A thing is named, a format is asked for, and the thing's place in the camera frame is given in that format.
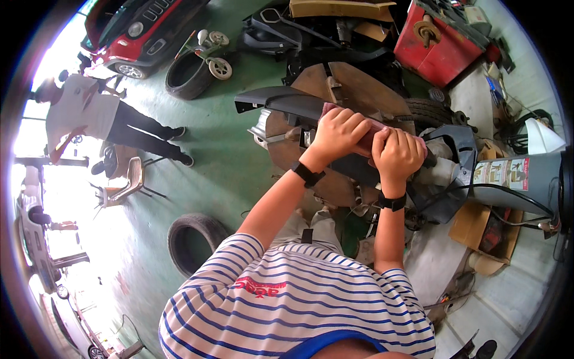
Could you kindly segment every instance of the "striped shirt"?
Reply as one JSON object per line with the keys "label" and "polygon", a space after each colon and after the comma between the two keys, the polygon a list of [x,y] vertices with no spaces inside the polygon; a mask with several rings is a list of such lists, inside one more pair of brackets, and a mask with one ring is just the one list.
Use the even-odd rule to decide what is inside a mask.
{"label": "striped shirt", "polygon": [[160,319],[168,358],[305,358],[344,338],[380,352],[435,353],[434,329],[405,272],[379,275],[332,244],[263,250],[234,234],[169,299]]}

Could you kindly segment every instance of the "wrist strap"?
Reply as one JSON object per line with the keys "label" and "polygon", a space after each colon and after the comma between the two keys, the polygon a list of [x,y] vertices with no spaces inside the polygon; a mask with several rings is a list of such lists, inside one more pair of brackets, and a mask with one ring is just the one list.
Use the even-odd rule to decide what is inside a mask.
{"label": "wrist strap", "polygon": [[321,173],[313,173],[309,168],[307,168],[303,163],[296,161],[291,166],[291,171],[299,175],[305,181],[305,188],[311,188],[319,182],[321,178],[325,176],[325,171]]}
{"label": "wrist strap", "polygon": [[405,207],[406,204],[406,192],[403,197],[397,199],[385,198],[383,192],[379,193],[379,206],[383,208],[390,208],[393,212]]}

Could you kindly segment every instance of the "black sneaker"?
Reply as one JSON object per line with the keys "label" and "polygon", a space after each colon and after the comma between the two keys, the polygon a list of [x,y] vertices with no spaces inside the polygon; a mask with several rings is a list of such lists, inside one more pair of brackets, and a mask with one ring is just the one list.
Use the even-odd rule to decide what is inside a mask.
{"label": "black sneaker", "polygon": [[193,166],[193,158],[189,157],[188,155],[183,155],[183,158],[180,160],[184,166],[192,167]]}
{"label": "black sneaker", "polygon": [[178,127],[175,129],[174,135],[172,138],[169,138],[168,141],[173,141],[179,139],[181,136],[185,134],[185,127]]}

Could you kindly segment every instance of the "red logo text on shirt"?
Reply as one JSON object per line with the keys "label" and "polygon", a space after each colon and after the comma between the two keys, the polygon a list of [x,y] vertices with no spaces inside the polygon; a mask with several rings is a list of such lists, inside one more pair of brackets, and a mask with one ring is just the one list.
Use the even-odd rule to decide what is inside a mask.
{"label": "red logo text on shirt", "polygon": [[237,278],[232,289],[245,289],[249,293],[255,294],[255,298],[263,298],[263,296],[277,296],[279,290],[285,288],[287,282],[282,283],[260,283],[253,280],[251,277]]}

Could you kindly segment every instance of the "warning label sticker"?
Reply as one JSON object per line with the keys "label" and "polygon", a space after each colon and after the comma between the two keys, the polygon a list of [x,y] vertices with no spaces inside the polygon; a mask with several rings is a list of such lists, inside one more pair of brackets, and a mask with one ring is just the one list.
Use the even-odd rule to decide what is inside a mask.
{"label": "warning label sticker", "polygon": [[528,162],[529,159],[479,162],[474,169],[472,182],[528,191]]}

